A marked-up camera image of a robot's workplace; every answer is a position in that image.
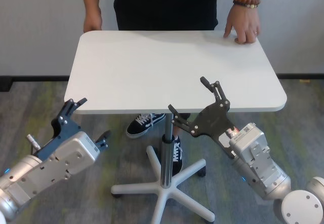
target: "white table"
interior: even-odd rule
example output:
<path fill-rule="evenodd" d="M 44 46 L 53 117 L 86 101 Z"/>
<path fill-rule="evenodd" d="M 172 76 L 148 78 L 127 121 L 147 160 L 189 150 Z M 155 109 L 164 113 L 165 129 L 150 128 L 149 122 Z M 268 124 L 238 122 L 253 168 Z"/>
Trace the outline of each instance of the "white table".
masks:
<path fill-rule="evenodd" d="M 82 114 L 167 113 L 161 164 L 146 149 L 157 181 L 114 185 L 120 194 L 158 195 L 152 223 L 159 223 L 168 198 L 213 222 L 215 215 L 177 189 L 206 165 L 204 159 L 172 178 L 171 103 L 180 113 L 199 112 L 215 98 L 199 81 L 219 80 L 231 111 L 275 111 L 287 96 L 261 45 L 240 46 L 219 31 L 92 31 L 80 38 L 65 100 L 84 97 Z"/>

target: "hand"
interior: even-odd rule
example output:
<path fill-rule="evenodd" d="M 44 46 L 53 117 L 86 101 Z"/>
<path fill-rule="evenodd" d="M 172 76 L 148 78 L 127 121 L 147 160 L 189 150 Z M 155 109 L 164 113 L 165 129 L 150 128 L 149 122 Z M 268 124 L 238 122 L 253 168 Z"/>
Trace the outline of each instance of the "hand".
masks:
<path fill-rule="evenodd" d="M 101 25 L 102 18 L 100 8 L 98 8 L 97 10 L 86 11 L 86 18 L 83 25 L 84 33 L 91 30 L 101 30 Z"/>
<path fill-rule="evenodd" d="M 224 37 L 228 37 L 232 27 L 236 30 L 238 44 L 254 43 L 260 33 L 260 20 L 257 9 L 250 9 L 240 5 L 233 5 L 230 10 Z"/>

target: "beaded bracelet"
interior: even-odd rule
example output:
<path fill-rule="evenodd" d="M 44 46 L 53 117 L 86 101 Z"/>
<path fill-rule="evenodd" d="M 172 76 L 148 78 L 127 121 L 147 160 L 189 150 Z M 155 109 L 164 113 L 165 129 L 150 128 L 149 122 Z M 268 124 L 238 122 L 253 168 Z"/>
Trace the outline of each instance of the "beaded bracelet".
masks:
<path fill-rule="evenodd" d="M 241 5 L 247 8 L 254 9 L 261 3 L 260 0 L 233 0 L 233 4 Z"/>

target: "person's arm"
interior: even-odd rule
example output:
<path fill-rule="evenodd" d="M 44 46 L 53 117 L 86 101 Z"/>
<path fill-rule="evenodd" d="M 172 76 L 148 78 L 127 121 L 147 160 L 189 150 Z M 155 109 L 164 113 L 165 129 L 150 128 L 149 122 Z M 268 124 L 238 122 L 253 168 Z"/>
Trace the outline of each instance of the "person's arm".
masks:
<path fill-rule="evenodd" d="M 260 20 L 257 9 L 233 5 L 227 18 L 224 37 L 228 37 L 232 27 L 236 30 L 239 44 L 254 43 L 260 33 Z"/>
<path fill-rule="evenodd" d="M 86 7 L 86 18 L 83 31 L 101 30 L 102 18 L 99 8 L 99 0 L 84 0 Z"/>

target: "table top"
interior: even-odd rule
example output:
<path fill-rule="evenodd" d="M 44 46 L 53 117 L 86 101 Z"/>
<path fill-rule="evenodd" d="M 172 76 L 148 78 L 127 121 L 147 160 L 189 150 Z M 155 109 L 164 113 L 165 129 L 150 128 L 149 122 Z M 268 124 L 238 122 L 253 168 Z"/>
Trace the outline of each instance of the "table top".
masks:
<path fill-rule="evenodd" d="M 259 41 L 222 31 L 91 31 L 79 40 L 65 101 L 80 114 L 196 113 L 215 102 L 199 78 L 220 81 L 231 112 L 276 111 L 287 96 Z"/>

